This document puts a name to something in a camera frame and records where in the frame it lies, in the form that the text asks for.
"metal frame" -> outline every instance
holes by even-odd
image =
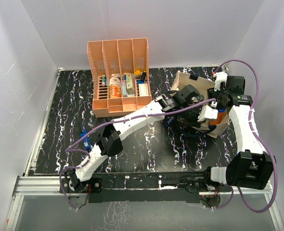
[[[35,142],[31,151],[30,159],[28,161],[25,177],[18,177],[17,182],[13,192],[12,203],[10,206],[10,211],[7,218],[7,224],[5,226],[6,231],[14,231],[16,224],[18,222],[18,218],[20,215],[21,207],[23,204],[24,196],[63,196],[62,193],[59,193],[60,189],[60,178],[58,176],[28,176],[29,171],[34,170],[36,167],[37,157],[39,154],[39,147],[41,144],[41,139],[44,134],[44,130],[46,128],[46,124],[48,122],[48,116],[50,113],[51,104],[53,102],[55,89],[58,83],[58,78],[60,76],[60,72],[65,71],[62,68],[59,68],[59,72],[56,78],[56,82],[54,85],[54,90],[51,93],[50,99],[47,104],[46,113],[44,119],[42,121],[41,127],[37,132]],[[237,187],[233,187],[234,194],[239,194]],[[264,190],[253,190],[248,188],[242,189],[243,194],[264,194],[266,202],[268,203],[271,198],[271,194],[273,191],[272,185],[270,181],[267,183]],[[212,195],[213,192],[200,192],[200,195]],[[230,192],[221,192],[220,194],[231,194]],[[85,196],[85,193],[69,193],[70,196]],[[270,208],[271,218],[277,231],[284,231],[284,225],[277,207],[276,202],[273,203]]]

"yellow object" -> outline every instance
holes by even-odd
[[[110,94],[110,99],[113,98],[122,98],[122,90],[120,86],[117,85],[111,85],[110,86],[110,90],[109,90],[109,94]]]
[[[134,76],[138,76],[140,74],[141,74],[141,71],[139,71],[139,70],[134,72]]]

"black marble surface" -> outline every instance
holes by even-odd
[[[171,88],[178,70],[211,79],[214,68],[152,68],[153,98]],[[58,174],[64,166],[80,164],[84,155],[66,153],[65,149],[79,139],[79,123],[84,123],[88,131],[101,123],[102,118],[96,118],[92,111],[92,98],[90,70],[60,73],[36,171],[30,174]],[[110,157],[97,171],[200,171],[208,166],[226,166],[236,154],[235,134],[231,127],[216,139],[207,135],[193,139],[184,137],[174,128],[163,128],[161,122],[131,134],[123,141],[123,146],[120,154]]]

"blue marker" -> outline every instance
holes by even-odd
[[[80,123],[80,137],[83,137],[86,135],[86,133],[88,133],[86,131],[86,128]],[[86,137],[83,141],[83,147],[86,151],[90,151],[92,149],[92,146],[90,144],[90,139],[88,137]]]

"gray wall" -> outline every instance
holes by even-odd
[[[261,86],[255,120],[260,136],[277,158],[276,201],[284,222],[284,0],[263,3],[234,57],[250,62],[259,75]],[[246,92],[254,95],[255,82],[248,68],[232,63],[230,71],[244,75]]]
[[[0,230],[52,92],[57,68],[19,0],[0,1]]]
[[[150,67],[234,56],[263,0],[22,0],[52,59],[89,69],[88,41],[148,37]]]

